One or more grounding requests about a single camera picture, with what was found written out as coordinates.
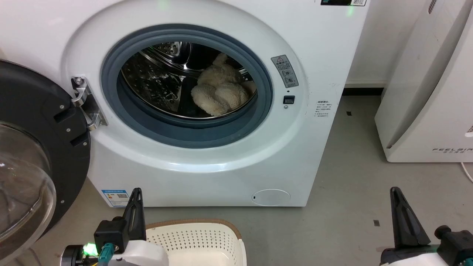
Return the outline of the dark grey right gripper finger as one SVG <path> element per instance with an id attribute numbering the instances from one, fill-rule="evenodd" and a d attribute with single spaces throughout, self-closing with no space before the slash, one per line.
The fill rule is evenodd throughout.
<path id="1" fill-rule="evenodd" d="M 431 240 L 399 187 L 390 188 L 392 229 L 396 249 L 429 246 Z"/>

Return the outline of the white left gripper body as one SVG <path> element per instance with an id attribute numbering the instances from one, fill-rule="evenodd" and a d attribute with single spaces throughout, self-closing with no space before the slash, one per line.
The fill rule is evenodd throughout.
<path id="1" fill-rule="evenodd" d="M 122 254 L 115 254 L 109 266 L 169 266 L 167 250 L 143 240 L 129 241 Z"/>

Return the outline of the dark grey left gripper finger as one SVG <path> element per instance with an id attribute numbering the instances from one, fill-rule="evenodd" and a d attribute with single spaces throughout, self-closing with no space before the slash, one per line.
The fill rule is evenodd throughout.
<path id="1" fill-rule="evenodd" d="M 143 193 L 141 188 L 132 190 L 123 218 L 126 221 L 125 232 L 129 240 L 146 241 L 146 223 L 144 218 Z"/>

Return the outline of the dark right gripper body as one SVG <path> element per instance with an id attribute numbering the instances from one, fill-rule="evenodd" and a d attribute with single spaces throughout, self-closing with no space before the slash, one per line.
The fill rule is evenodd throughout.
<path id="1" fill-rule="evenodd" d="M 380 266 L 441 266 L 440 256 L 436 254 L 438 247 L 439 244 L 384 249 Z"/>

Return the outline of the white perforated laundry basket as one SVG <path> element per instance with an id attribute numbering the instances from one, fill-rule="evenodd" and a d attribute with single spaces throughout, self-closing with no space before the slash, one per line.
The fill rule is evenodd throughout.
<path id="1" fill-rule="evenodd" d="M 242 235 L 224 219 L 177 219 L 146 225 L 147 242 L 164 248 L 169 266 L 247 266 Z"/>

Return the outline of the cream plush toy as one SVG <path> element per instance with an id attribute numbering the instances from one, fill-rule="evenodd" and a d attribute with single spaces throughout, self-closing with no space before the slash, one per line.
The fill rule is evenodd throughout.
<path id="1" fill-rule="evenodd" d="M 225 53 L 198 77 L 191 97 L 199 108 L 213 117 L 223 116 L 243 106 L 257 92 L 253 81 L 245 81 L 241 73 L 227 64 Z"/>

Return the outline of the blue energy label sticker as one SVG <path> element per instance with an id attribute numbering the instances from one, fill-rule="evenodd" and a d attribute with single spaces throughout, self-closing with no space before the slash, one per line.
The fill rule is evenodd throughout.
<path id="1" fill-rule="evenodd" d="M 105 199 L 108 200 L 111 207 L 124 208 L 127 206 L 129 201 L 129 194 L 126 190 L 101 190 Z"/>

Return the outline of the grey rubber door gasket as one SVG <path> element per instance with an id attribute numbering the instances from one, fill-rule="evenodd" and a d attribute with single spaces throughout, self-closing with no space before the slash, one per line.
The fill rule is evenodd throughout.
<path id="1" fill-rule="evenodd" d="M 139 50 L 172 39 L 196 42 L 235 57 L 256 77 L 260 92 L 236 113 L 204 121 L 177 118 L 147 107 L 125 91 L 125 80 L 119 77 L 120 68 Z M 129 128 L 159 143 L 190 149 L 220 147 L 241 140 L 263 123 L 273 100 L 270 74 L 255 52 L 220 31 L 187 24 L 153 25 L 123 37 L 103 61 L 101 87 L 112 111 Z"/>

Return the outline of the metal door hinge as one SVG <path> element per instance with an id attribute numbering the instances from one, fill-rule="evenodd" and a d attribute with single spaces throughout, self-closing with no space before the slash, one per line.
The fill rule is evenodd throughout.
<path id="1" fill-rule="evenodd" d="M 96 130 L 100 126 L 108 126 L 108 121 L 96 102 L 87 79 L 84 76 L 73 76 L 71 84 L 75 94 L 71 102 L 83 112 L 88 131 Z"/>

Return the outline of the white air purifier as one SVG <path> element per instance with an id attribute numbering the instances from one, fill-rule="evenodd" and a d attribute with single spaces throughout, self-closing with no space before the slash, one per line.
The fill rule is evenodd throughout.
<path id="1" fill-rule="evenodd" d="M 473 0 L 426 0 L 375 115 L 388 162 L 473 162 Z"/>

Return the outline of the round white filter cover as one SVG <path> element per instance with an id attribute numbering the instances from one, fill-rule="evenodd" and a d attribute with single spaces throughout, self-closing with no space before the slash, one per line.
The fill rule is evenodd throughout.
<path id="1" fill-rule="evenodd" d="M 290 201 L 290 194 L 280 189 L 264 189 L 255 192 L 251 199 L 261 207 L 284 207 Z"/>

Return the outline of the black baseboard strip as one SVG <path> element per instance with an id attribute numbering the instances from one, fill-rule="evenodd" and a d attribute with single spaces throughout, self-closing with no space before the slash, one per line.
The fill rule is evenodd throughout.
<path id="1" fill-rule="evenodd" d="M 342 96 L 381 96 L 384 88 L 344 88 Z"/>

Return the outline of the stainless steel drum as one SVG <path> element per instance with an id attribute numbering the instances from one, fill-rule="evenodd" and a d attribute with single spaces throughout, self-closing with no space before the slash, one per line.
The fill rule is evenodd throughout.
<path id="1" fill-rule="evenodd" d="M 147 47 L 130 57 L 121 74 L 130 91 L 149 108 L 159 114 L 190 119 L 211 120 L 229 116 L 249 105 L 257 92 L 240 108 L 223 116 L 213 117 L 196 106 L 191 89 L 199 75 L 223 53 L 213 47 L 184 41 L 171 41 Z M 233 57 L 227 64 L 237 69 L 245 81 L 252 75 Z"/>

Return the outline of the grey warning sticker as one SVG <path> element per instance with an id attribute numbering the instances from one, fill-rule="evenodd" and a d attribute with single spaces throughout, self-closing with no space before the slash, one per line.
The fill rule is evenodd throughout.
<path id="1" fill-rule="evenodd" d="M 282 78 L 285 88 L 293 88 L 299 86 L 296 73 L 286 55 L 274 56 L 271 58 L 274 66 Z"/>

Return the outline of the black control display panel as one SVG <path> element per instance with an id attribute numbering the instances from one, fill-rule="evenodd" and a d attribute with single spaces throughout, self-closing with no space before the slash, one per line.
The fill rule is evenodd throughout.
<path id="1" fill-rule="evenodd" d="M 321 0 L 323 6 L 362 6 L 364 7 L 368 0 Z"/>

